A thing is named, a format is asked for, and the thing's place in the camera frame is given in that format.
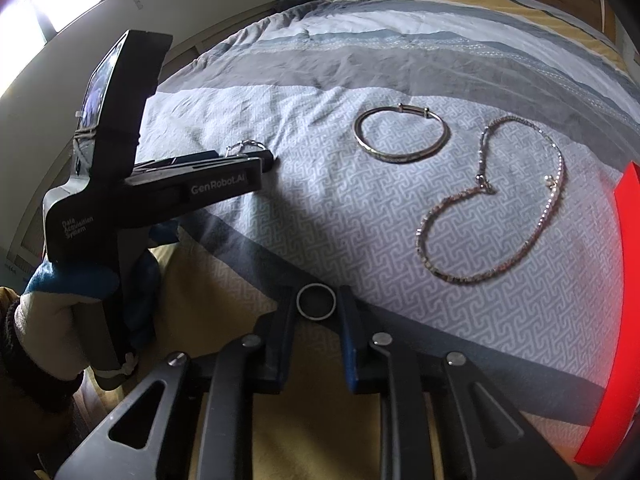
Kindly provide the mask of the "white gloved left hand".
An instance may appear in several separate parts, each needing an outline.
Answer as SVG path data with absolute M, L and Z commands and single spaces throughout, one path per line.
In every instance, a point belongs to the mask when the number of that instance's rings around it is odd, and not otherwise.
M 154 340 L 161 289 L 148 250 L 122 275 L 43 261 L 6 316 L 8 341 L 46 377 L 72 382 L 91 368 L 100 388 L 114 390 Z

